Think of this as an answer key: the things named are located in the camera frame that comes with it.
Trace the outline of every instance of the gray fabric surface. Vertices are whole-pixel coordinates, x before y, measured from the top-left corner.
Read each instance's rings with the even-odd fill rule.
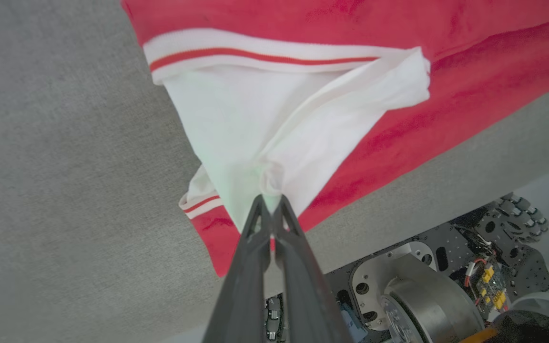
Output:
[[[117,1],[0,2],[0,342],[150,343],[207,321],[221,280],[177,208],[198,165]],[[549,95],[308,238],[330,271],[548,171]]]

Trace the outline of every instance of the white fabric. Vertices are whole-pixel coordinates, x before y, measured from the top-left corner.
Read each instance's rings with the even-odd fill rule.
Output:
[[[390,109],[427,100],[420,48],[391,50],[351,71],[274,72],[221,65],[163,81],[199,171],[188,202],[211,189],[242,230],[255,196],[285,194],[300,215],[370,128]]]

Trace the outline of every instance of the folded cloth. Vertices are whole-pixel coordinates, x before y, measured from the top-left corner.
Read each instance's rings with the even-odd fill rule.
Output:
[[[291,146],[297,146],[298,141],[306,143],[302,134],[285,133],[318,131],[318,126],[313,124],[319,125],[320,121],[304,121],[303,115],[299,115],[301,120],[294,121],[295,115],[302,113],[302,108],[315,105],[312,101],[323,95],[320,93],[323,89],[328,91],[332,85],[340,86],[336,80],[347,80],[347,75],[353,80],[357,71],[386,61],[389,54],[403,52],[409,59],[414,46],[420,46],[425,57],[432,61],[431,98],[418,106],[388,111],[373,127],[384,111],[396,106],[362,113],[361,106],[349,106],[349,102],[343,102],[345,95],[342,95],[322,98],[326,100],[325,107],[333,105],[331,111],[315,106],[305,112],[319,113],[327,119],[325,123],[333,123],[332,119],[356,123],[355,120],[361,119],[367,126],[363,138],[362,132],[357,131],[356,141],[347,141],[348,137],[342,140],[347,145],[357,142],[359,145],[346,159],[344,153],[333,154],[329,162],[340,166],[333,176],[327,177],[329,180],[320,193],[314,199],[312,195],[309,200],[292,203],[295,209],[296,206],[305,208],[299,217],[305,230],[549,91],[549,2],[544,0],[493,3],[197,0],[191,4],[183,2],[185,7],[181,7],[181,3],[133,0],[123,2],[122,6],[144,48],[154,82],[165,84],[174,104],[181,108],[180,116],[196,154],[200,157],[209,147],[221,153],[215,157],[216,163],[203,161],[189,193],[180,203],[205,241],[220,276],[227,271],[238,241],[238,229],[231,217],[238,224],[246,215],[241,213],[242,206],[237,206],[238,212],[229,216],[222,204],[234,199],[235,193],[249,197],[238,190],[251,187],[252,192],[272,191],[274,198],[281,192],[287,194],[289,189],[300,193],[302,185],[292,180],[302,171],[314,169],[310,161],[299,159],[297,174],[287,173],[287,169],[281,173],[279,161],[287,161],[289,156],[282,151],[294,152]],[[395,70],[394,63],[390,72],[374,75],[398,75],[392,70]],[[409,84],[421,84],[416,80]],[[355,87],[348,94],[360,89],[353,82],[348,84]],[[287,100],[281,102],[281,98],[273,98],[268,93],[268,87],[273,85],[287,92]],[[231,94],[238,98],[230,100],[224,96]],[[420,97],[408,101],[409,93],[398,94],[406,98],[399,107],[420,101]],[[366,94],[357,98],[373,105]],[[344,106],[336,107],[336,101]],[[234,108],[237,104],[244,107]],[[196,118],[190,115],[193,108],[200,109],[195,112]],[[251,117],[246,111],[256,111],[259,115]],[[266,115],[274,130],[251,131],[256,118],[260,119],[260,125],[253,128],[264,128],[262,119],[267,111],[285,113],[285,116]],[[205,113],[217,113],[219,117],[204,117]],[[238,184],[245,176],[230,178],[233,182],[223,185],[225,177],[221,175],[229,176],[231,166],[226,166],[227,171],[214,167],[223,165],[226,154],[233,151],[226,152],[223,146],[214,147],[219,141],[206,140],[201,145],[200,140],[192,139],[192,135],[200,135],[205,129],[201,121],[214,120],[220,125],[220,132],[229,130],[230,117],[222,116],[231,113],[235,120],[246,120],[248,135],[261,138],[249,149],[241,146],[241,137],[232,139],[244,149],[245,156],[250,157],[250,161],[242,161],[245,165],[239,173],[253,177],[250,188]],[[290,118],[293,130],[281,130],[289,125],[286,120]],[[311,125],[299,130],[302,123]],[[330,130],[331,126],[323,130],[323,137],[338,138]],[[282,148],[270,150],[273,141]],[[329,150],[339,146],[331,144],[330,139],[324,142],[325,145],[305,144],[305,152],[326,156]],[[292,153],[293,156],[298,158],[302,154]],[[266,169],[260,165],[264,157]],[[311,186],[323,184],[324,178],[316,174],[315,180],[310,180]]]

